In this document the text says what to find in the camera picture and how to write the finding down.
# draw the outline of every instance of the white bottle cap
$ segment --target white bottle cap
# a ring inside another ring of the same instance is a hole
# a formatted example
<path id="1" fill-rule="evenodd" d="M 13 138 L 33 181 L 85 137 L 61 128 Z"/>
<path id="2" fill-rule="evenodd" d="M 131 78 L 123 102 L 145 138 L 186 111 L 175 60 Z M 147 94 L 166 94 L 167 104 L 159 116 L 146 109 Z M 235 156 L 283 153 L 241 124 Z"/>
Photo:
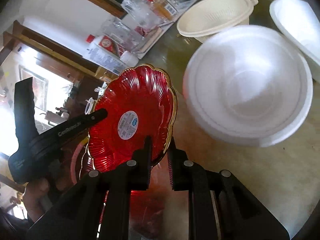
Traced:
<path id="1" fill-rule="evenodd" d="M 134 55 L 132 54 L 130 51 L 125 51 L 122 56 L 120 57 L 120 60 L 127 64 L 129 67 L 135 67 L 138 62 L 139 62 L 139 59 Z"/>

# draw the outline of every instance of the white wall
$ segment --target white wall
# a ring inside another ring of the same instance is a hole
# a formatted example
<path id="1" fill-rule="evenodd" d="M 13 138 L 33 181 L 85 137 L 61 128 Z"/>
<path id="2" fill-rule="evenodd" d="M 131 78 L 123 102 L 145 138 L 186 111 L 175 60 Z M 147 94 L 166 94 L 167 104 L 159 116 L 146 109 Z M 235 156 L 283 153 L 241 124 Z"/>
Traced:
<path id="1" fill-rule="evenodd" d="M 83 54 L 89 34 L 99 34 L 112 15 L 88 0 L 9 0 L 0 14 L 0 33 L 14 20 Z"/>

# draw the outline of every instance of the marble countertop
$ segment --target marble countertop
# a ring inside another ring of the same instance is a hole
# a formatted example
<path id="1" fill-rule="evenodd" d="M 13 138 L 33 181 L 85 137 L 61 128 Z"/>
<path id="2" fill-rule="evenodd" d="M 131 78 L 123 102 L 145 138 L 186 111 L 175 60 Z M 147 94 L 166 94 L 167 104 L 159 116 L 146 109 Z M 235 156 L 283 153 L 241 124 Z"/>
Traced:
<path id="1" fill-rule="evenodd" d="M 269 14 L 272 1 L 259 0 L 250 24 L 278 30 Z M 207 170 L 230 170 L 293 237 L 320 198 L 320 85 L 314 83 L 306 121 L 284 142 L 255 148 L 214 140 L 195 124 L 182 96 L 185 68 L 200 45 L 194 38 L 181 36 L 174 24 L 140 61 L 166 70 L 178 94 L 178 115 L 173 129 L 176 145 Z M 166 166 L 166 159 L 160 166 Z M 168 189 L 162 238 L 188 239 L 187 193 Z"/>

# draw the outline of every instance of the silver screw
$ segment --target silver screw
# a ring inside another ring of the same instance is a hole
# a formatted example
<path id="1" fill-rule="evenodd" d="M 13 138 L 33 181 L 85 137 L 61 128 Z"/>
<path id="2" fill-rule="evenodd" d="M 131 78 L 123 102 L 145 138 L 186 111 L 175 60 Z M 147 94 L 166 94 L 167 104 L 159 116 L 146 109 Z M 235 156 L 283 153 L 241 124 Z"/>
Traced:
<path id="1" fill-rule="evenodd" d="M 137 162 L 135 160 L 129 160 L 127 161 L 127 165 L 128 166 L 135 166 L 137 164 Z"/>
<path id="2" fill-rule="evenodd" d="M 193 165 L 193 162 L 192 161 L 184 161 L 183 163 L 185 166 L 187 167 L 191 167 Z"/>
<path id="3" fill-rule="evenodd" d="M 97 171 L 97 170 L 92 170 L 89 172 L 89 176 L 91 178 L 97 177 L 98 175 L 99 175 L 99 171 Z"/>
<path id="4" fill-rule="evenodd" d="M 223 170 L 223 171 L 221 171 L 221 175 L 223 177 L 229 178 L 231 176 L 231 172 L 228 170 Z"/>

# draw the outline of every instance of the gold rim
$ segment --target gold rim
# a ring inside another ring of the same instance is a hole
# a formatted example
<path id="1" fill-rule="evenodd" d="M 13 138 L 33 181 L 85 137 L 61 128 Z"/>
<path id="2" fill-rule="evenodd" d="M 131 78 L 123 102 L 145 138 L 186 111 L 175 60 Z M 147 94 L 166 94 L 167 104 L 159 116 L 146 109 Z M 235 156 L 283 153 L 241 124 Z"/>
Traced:
<path id="1" fill-rule="evenodd" d="M 153 168 L 153 167 L 156 166 L 156 165 L 162 160 L 162 158 L 165 156 L 165 154 L 166 154 L 166 152 L 167 152 L 167 149 L 168 149 L 168 147 L 169 147 L 169 145 L 170 145 L 170 142 L 171 142 L 171 139 L 172 139 L 172 133 L 173 133 L 173 124 L 174 124 L 174 121 L 176 120 L 176 116 L 177 116 L 178 101 L 177 101 L 176 92 L 174 91 L 174 89 L 173 89 L 173 87 L 172 87 L 172 85 L 171 85 L 170 77 L 169 77 L 169 75 L 168 75 L 168 73 L 167 73 L 166 71 L 164 71 L 164 70 L 161 69 L 161 68 L 155 68 L 155 67 L 154 67 L 153 65 L 151 65 L 151 64 L 141 64 L 141 65 L 139 65 L 139 66 L 137 66 L 137 67 L 142 67 L 142 66 L 150 67 L 150 68 L 152 68 L 153 70 L 155 70 L 155 71 L 160 71 L 161 73 L 164 74 L 164 76 L 165 76 L 165 78 L 166 78 L 166 80 L 167 80 L 168 89 L 169 89 L 170 93 L 172 94 L 172 99 L 173 99 L 172 116 L 171 116 L 171 120 L 170 120 L 169 125 L 168 125 L 167 139 L 166 139 L 166 142 L 165 142 L 165 144 L 164 144 L 164 149 L 163 149 L 162 153 L 161 153 L 161 154 L 159 155 L 159 157 L 156 158 L 156 159 L 152 162 L 152 164 L 151 164 L 151 166 L 152 166 L 151 168 Z M 107 91 L 108 86 L 109 86 L 112 82 L 114 82 L 114 81 L 116 81 L 117 79 L 119 79 L 120 76 L 121 76 L 124 72 L 126 72 L 126 71 L 128 71 L 128 70 L 134 70 L 135 68 L 127 68 L 127 69 L 125 69 L 124 71 L 122 71 L 122 72 L 120 73 L 120 75 L 119 75 L 116 79 L 112 80 L 112 81 L 107 85 L 106 90 L 104 91 L 103 95 L 97 100 L 97 102 L 96 102 L 96 104 L 95 104 L 95 106 L 94 106 L 94 108 L 93 108 L 94 111 L 95 111 L 96 105 L 98 104 L 98 102 L 100 101 L 100 99 L 104 96 L 105 92 Z M 93 168 L 95 169 L 94 158 L 92 157 L 92 155 L 91 155 L 90 152 L 89 152 L 90 129 L 89 129 L 89 131 L 88 131 L 88 136 L 89 136 L 89 141 L 88 141 L 88 154 L 89 154 L 89 156 L 92 158 Z"/>

